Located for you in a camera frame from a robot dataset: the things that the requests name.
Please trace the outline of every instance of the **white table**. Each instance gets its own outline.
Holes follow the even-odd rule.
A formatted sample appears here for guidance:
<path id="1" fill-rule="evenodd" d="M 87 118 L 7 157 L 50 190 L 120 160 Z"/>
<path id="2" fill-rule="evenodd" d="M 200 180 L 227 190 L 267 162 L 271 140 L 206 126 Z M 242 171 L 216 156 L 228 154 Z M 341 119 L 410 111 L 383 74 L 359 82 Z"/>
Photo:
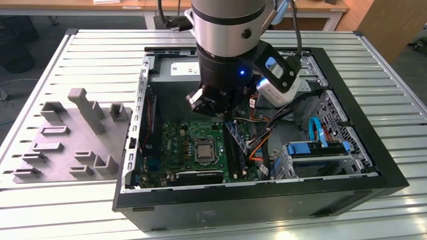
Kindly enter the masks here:
<path id="1" fill-rule="evenodd" d="M 0 176 L 2 239 L 418 239 L 427 234 L 426 106 L 378 55 L 351 32 L 302 33 L 303 45 L 322 47 L 350 87 L 377 133 L 409 179 L 410 187 L 374 199 L 341 216 L 208 228 L 199 231 L 139 231 L 112 212 L 115 181 L 15 184 Z M 263 40 L 295 47 L 295 33 L 269 31 Z M 80 30 L 66 35 L 0 147 L 0 173 L 20 164 L 31 147 L 46 101 L 70 102 L 71 88 L 86 88 L 100 105 L 135 107 L 144 47 L 194 47 L 188 32 Z"/>

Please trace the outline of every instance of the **label sticker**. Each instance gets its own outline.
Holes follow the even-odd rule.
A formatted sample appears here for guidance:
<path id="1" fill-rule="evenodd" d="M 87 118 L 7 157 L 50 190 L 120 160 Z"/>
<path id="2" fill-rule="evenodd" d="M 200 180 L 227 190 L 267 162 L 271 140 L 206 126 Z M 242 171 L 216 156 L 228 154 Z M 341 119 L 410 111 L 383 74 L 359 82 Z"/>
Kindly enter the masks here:
<path id="1" fill-rule="evenodd" d="M 259 170 L 262 171 L 262 173 L 269 176 L 269 168 L 265 166 L 265 164 L 261 165 Z"/>
<path id="2" fill-rule="evenodd" d="M 143 9 L 140 6 L 124 6 L 123 9 Z"/>
<path id="3" fill-rule="evenodd" d="M 251 109 L 254 109 L 254 108 L 255 108 L 255 105 L 257 105 L 257 100 L 255 100 L 255 99 L 250 99 L 250 100 L 249 100 L 249 107 L 250 107 Z"/>
<path id="4" fill-rule="evenodd" d="M 174 62 L 171 76 L 200 75 L 199 62 Z"/>

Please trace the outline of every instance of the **black connector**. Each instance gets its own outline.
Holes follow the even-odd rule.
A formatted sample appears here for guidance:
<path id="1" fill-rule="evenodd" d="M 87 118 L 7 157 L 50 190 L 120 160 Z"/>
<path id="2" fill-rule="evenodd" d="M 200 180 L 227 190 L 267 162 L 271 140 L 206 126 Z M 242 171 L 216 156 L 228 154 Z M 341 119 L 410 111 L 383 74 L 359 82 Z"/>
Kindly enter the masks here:
<path id="1" fill-rule="evenodd" d="M 286 62 L 287 64 L 290 65 L 291 67 L 291 70 L 295 72 L 295 73 L 299 73 L 301 72 L 301 69 L 302 69 L 302 56 L 301 55 L 293 55 L 293 56 L 289 56 L 286 58 Z"/>
<path id="2" fill-rule="evenodd" d="M 172 19 L 167 20 L 164 26 L 172 31 L 180 32 L 194 28 L 194 25 L 186 16 L 174 17 Z"/>

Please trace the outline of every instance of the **red cable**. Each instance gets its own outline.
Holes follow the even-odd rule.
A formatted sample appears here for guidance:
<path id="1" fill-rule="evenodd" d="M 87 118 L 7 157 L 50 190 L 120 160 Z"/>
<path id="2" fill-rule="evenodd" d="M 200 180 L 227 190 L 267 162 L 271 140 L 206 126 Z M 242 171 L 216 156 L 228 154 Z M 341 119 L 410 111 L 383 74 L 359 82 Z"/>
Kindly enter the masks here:
<path id="1" fill-rule="evenodd" d="M 143 151 L 144 147 L 146 147 L 146 143 L 147 143 L 147 140 L 148 140 L 148 137 L 150 137 L 150 134 L 151 134 L 151 131 L 152 131 L 152 115 L 151 115 L 151 105 L 150 105 L 150 100 L 148 100 L 148 97 L 146 98 L 147 99 L 147 116 L 148 116 L 148 132 L 147 132 L 147 136 L 146 136 L 146 139 L 144 139 L 144 143 L 142 144 L 142 147 L 140 147 L 140 151 Z"/>

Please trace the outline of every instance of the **open pc tower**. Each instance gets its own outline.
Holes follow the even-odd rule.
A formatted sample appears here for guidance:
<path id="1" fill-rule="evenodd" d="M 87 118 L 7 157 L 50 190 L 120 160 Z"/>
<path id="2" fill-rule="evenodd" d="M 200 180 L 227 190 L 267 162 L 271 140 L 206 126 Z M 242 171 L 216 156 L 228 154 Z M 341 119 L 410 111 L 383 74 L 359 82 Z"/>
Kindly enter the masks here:
<path id="1" fill-rule="evenodd" d="M 278 51 L 286 58 L 294 49 Z M 318 94 L 250 160 L 223 122 L 186 102 L 200 80 L 196 49 L 146 50 L 112 208 L 143 231 L 335 216 L 409 186 L 322 48 L 305 49 L 298 77 L 298 95 Z M 239 106 L 246 141 L 275 111 L 261 95 Z"/>

